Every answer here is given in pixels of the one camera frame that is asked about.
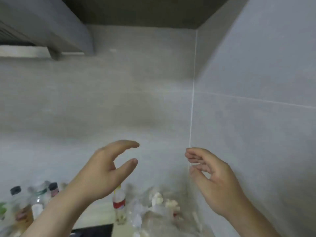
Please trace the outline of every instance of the black bottle cap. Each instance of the black bottle cap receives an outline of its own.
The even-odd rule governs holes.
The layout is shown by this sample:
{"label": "black bottle cap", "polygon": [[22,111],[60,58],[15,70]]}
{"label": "black bottle cap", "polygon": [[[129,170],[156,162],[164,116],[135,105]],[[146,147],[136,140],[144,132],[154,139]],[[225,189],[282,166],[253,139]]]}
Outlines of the black bottle cap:
{"label": "black bottle cap", "polygon": [[11,195],[16,195],[21,192],[21,186],[15,186],[10,190]]}
{"label": "black bottle cap", "polygon": [[57,189],[58,188],[57,183],[56,182],[50,183],[48,188],[50,191]]}

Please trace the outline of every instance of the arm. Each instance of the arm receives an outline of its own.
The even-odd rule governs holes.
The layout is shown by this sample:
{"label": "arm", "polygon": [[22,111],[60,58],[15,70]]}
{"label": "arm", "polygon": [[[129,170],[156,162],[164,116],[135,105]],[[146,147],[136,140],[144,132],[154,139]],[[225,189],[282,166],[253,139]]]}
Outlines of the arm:
{"label": "arm", "polygon": [[112,193],[137,165],[137,159],[120,168],[115,158],[125,150],[136,148],[134,141],[117,141],[97,150],[65,190],[56,195],[43,213],[26,230],[23,237],[66,237],[83,211],[95,200]]}
{"label": "arm", "polygon": [[[207,204],[225,217],[242,237],[281,237],[271,223],[245,196],[230,166],[202,148],[188,148],[185,156],[190,163],[190,176]],[[208,172],[207,179],[201,172]]]}

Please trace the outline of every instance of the green object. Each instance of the green object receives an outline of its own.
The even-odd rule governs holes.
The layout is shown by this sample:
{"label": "green object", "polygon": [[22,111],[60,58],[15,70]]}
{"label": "green object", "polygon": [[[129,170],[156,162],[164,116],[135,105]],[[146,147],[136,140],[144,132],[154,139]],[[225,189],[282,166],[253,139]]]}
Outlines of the green object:
{"label": "green object", "polygon": [[1,202],[0,203],[0,215],[4,215],[7,211],[7,209],[4,207],[6,203]]}

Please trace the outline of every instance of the light colored countertop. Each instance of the light colored countertop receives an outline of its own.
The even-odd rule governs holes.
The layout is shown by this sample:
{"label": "light colored countertop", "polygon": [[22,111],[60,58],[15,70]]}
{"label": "light colored countertop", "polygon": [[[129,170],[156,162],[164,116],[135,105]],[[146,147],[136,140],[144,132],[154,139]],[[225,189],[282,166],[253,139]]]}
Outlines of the light colored countertop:
{"label": "light colored countertop", "polygon": [[[76,222],[74,229],[89,226],[113,224],[115,212],[110,202],[98,203],[89,206]],[[126,223],[125,225],[114,224],[112,237],[132,237],[134,228]]]}

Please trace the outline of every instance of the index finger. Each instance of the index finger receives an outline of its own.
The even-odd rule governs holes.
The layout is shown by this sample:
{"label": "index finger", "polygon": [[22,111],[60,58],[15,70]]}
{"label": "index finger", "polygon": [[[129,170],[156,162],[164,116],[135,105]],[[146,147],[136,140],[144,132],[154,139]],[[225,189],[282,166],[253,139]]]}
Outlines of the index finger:
{"label": "index finger", "polygon": [[119,140],[108,144],[107,146],[103,147],[103,149],[106,150],[110,159],[114,161],[115,158],[124,153],[124,151],[137,147],[139,147],[139,143],[136,141]]}
{"label": "index finger", "polygon": [[187,148],[186,151],[191,155],[201,157],[205,161],[206,165],[210,168],[212,173],[218,169],[220,163],[222,162],[222,160],[216,155],[203,148],[192,147]]}

